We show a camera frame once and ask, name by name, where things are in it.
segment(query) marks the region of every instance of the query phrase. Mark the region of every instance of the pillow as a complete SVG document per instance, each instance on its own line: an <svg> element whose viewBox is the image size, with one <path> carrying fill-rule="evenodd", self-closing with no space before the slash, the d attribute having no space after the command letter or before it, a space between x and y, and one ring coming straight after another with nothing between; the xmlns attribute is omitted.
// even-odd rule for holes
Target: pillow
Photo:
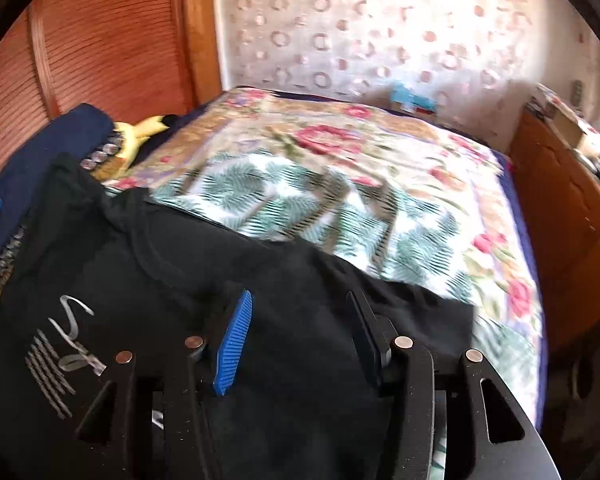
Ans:
<svg viewBox="0 0 600 480"><path fill-rule="evenodd" d="M0 253L11 251L6 246L17 234L38 182L56 155L67 152L83 159L105 145L112 130L113 121L106 113L83 103L51 121L11 155L0 172Z"/></svg>

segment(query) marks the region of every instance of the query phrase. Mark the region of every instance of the bedsheet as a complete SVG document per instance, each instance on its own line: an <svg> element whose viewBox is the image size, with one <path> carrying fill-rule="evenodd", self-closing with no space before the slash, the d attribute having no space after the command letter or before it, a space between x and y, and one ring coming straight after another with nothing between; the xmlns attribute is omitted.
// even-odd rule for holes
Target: bedsheet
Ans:
<svg viewBox="0 0 600 480"><path fill-rule="evenodd" d="M417 119L241 88L108 186L473 303L475 347L536 420L542 310L502 171L485 146Z"/></svg>

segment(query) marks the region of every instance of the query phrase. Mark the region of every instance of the wooden wardrobe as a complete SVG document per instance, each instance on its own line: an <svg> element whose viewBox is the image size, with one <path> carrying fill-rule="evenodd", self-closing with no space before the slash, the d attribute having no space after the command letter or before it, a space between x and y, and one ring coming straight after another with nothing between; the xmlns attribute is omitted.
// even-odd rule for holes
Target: wooden wardrobe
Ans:
<svg viewBox="0 0 600 480"><path fill-rule="evenodd" d="M213 0L33 0L0 42L0 168L81 102L114 121L221 92Z"/></svg>

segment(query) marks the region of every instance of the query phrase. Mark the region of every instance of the wooden dresser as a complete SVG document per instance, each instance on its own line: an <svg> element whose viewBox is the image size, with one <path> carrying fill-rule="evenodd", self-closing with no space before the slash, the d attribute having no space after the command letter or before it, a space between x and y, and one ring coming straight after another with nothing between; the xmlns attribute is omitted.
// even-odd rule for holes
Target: wooden dresser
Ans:
<svg viewBox="0 0 600 480"><path fill-rule="evenodd" d="M600 184L528 110L509 156L554 352L600 321Z"/></svg>

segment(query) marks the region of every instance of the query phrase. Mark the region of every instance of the clothing pile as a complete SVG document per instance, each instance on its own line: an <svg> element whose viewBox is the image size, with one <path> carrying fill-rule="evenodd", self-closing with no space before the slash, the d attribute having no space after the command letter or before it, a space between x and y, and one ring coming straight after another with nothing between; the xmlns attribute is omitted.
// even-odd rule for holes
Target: clothing pile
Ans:
<svg viewBox="0 0 600 480"><path fill-rule="evenodd" d="M99 375L130 352L160 412L174 349L200 333L228 282L250 291L253 315L234 385L203 405L225 480L376 477L391 404L365 381L348 291L426 345L436 368L470 346L468 304L377 280L299 238L247 238L145 189L111 198L61 155L0 298L0 478L117 478L98 459L106 436L76 444ZM164 474L155 441L137 443L138 478Z"/></svg>

